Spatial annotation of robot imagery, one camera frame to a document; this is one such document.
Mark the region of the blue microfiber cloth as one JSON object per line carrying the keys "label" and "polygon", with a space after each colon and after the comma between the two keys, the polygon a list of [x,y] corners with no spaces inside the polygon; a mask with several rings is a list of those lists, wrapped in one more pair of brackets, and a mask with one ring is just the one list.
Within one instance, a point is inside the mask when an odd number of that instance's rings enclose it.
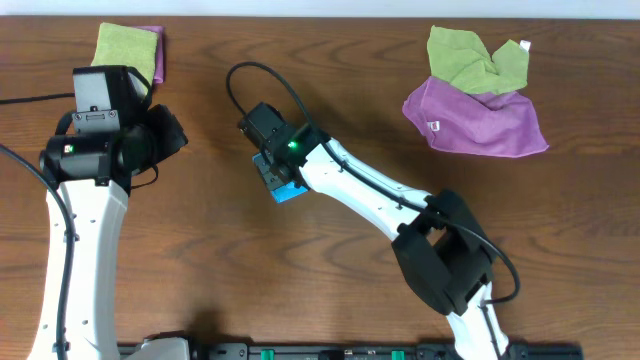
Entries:
{"label": "blue microfiber cloth", "polygon": [[252,157],[264,185],[273,197],[276,203],[283,203],[295,197],[298,197],[308,191],[308,188],[297,184],[295,181],[284,183],[278,176],[274,175],[263,156],[258,153]]}

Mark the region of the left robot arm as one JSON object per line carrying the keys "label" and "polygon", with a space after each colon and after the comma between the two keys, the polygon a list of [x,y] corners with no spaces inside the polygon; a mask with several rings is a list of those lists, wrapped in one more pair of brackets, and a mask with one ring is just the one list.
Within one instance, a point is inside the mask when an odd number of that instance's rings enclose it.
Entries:
{"label": "left robot arm", "polygon": [[32,359],[117,359],[118,242],[133,178],[188,139],[152,102],[151,84],[125,65],[76,68],[75,110],[39,156],[47,187],[49,250]]}

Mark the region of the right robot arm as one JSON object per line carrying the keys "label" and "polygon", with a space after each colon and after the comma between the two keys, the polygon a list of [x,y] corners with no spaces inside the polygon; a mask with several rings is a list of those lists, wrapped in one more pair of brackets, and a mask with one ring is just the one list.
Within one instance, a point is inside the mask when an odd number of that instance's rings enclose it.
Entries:
{"label": "right robot arm", "polygon": [[492,304],[499,252],[457,194],[432,195],[396,182],[325,132],[295,128],[265,103],[244,114],[238,127],[258,149],[269,189],[295,184],[329,196],[390,240],[408,286],[446,317],[458,356],[506,357],[509,340]]}

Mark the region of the folded purple cloth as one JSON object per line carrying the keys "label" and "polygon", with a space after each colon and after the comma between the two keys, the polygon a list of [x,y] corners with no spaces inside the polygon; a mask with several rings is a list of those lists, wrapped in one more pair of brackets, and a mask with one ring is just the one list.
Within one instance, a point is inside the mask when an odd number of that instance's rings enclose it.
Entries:
{"label": "folded purple cloth", "polygon": [[164,54],[164,27],[153,26],[138,26],[138,29],[153,32],[157,35],[157,45],[155,54],[155,70],[152,79],[152,84],[161,84],[165,80],[165,54]]}

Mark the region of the folded green cloth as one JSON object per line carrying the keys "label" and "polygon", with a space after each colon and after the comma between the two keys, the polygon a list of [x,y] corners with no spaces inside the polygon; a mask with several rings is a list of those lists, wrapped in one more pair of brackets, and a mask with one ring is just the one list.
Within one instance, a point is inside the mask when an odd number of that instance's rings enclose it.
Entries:
{"label": "folded green cloth", "polygon": [[133,67],[151,85],[159,39],[160,34],[155,31],[103,22],[91,65]]}

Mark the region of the crumpled purple cloth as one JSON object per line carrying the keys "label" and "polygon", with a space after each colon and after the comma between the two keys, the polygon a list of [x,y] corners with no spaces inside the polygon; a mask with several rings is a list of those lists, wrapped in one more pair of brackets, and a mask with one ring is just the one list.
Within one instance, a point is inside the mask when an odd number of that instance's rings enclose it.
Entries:
{"label": "crumpled purple cloth", "polygon": [[518,92],[471,95],[431,76],[402,112],[435,150],[520,158],[546,151],[531,100]]}

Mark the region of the crumpled green cloth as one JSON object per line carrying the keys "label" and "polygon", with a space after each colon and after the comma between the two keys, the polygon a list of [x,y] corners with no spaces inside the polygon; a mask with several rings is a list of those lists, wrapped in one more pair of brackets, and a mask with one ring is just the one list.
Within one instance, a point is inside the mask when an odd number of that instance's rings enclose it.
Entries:
{"label": "crumpled green cloth", "polygon": [[427,55],[432,76],[467,94],[501,95],[528,85],[529,51],[513,40],[490,54],[472,31],[432,26]]}

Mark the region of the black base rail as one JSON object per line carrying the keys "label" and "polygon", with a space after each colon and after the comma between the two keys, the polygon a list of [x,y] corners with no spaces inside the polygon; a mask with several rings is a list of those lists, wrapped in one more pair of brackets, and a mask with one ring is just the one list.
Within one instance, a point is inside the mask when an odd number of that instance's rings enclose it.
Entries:
{"label": "black base rail", "polygon": [[247,345],[219,343],[181,344],[177,349],[160,349],[147,342],[120,346],[123,359],[186,360],[456,360],[460,355],[452,344],[424,343],[415,346],[339,345]]}

